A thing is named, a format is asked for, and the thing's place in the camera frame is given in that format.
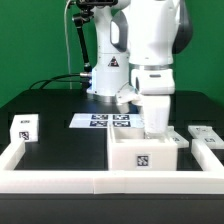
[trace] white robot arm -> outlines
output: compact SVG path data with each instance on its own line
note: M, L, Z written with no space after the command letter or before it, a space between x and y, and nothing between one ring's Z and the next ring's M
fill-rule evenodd
M168 125L169 95L175 91L170 65L180 24L180 1L131 0L123 15L115 16L111 23L111 42L130 52L132 87L119 91L117 100L132 101L140 107L147 136L164 133ZM128 26L126 41L122 42L120 23Z
M84 40L80 41L83 51L85 71L92 72L88 97L103 102L115 101L115 95L128 81L127 51L119 52L110 42L110 22L112 9L124 9L130 0L77 0L81 13L73 17L77 29L94 18L97 33L97 64L92 69L88 60Z

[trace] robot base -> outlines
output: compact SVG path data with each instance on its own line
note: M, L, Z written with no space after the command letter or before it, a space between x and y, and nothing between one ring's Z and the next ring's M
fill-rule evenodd
M94 93L88 93L87 92L87 98L91 100L96 100L104 103L115 103L115 97L114 96L100 96Z

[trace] black cable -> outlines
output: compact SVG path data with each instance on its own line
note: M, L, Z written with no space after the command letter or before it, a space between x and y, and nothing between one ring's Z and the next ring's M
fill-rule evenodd
M63 79L63 78L70 78L70 77L80 77L80 75L79 75L79 73L74 73L74 74L60 75L60 76L53 77L49 80L46 80L45 83L43 85L41 85L39 89L43 89L46 85L53 82L54 80Z
M77 83L80 83L79 81L71 81L71 80L40 80L40 81L37 81L35 83L33 83L30 87L29 87L29 90L32 89L35 85L39 84L39 83L42 83L42 82L48 82L48 81L51 81L51 82L77 82Z

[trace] cable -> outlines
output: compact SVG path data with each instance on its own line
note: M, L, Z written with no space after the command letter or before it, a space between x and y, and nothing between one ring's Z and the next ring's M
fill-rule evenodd
M42 83L42 82L46 82L46 81L49 81L49 80L40 80L40 81L37 81L35 83L33 83L30 87L29 87L29 90L31 90L35 85L39 84L39 83ZM75 81L75 80L50 80L51 82L77 82L77 83L80 83L79 81Z
M46 85L48 85L50 82L52 82L54 80L63 79L63 78L71 78L71 77L80 77L80 75L79 75L79 73L75 73L72 75L68 74L68 75L60 75L60 76L53 77L53 78L47 80L43 85L41 85L39 89L43 89Z
M60 75L60 76L56 76L56 77L53 77L51 79L46 79L46 80L40 80L40 81L37 81L35 83L33 83L29 89L32 89L33 86L39 84L39 83L42 83L44 82L44 84L40 87L41 89L43 89L46 85L48 85L50 82L65 82L65 81L62 81L62 80L58 80L58 79L63 79L63 78L71 78L71 77L79 77L79 74L78 73L75 73L75 74L71 74L71 75Z
M66 50L67 50L67 60L68 60L68 73L71 74L71 54L69 48L69 40L68 40L68 25L67 25L67 10L70 6L72 0L68 0L65 6L64 11L64 28L65 28L65 42L66 42Z

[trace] warning label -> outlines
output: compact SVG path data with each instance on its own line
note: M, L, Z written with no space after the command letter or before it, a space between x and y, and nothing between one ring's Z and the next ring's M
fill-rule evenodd
M119 67L119 64L117 63L117 59L113 57L108 65L109 67Z

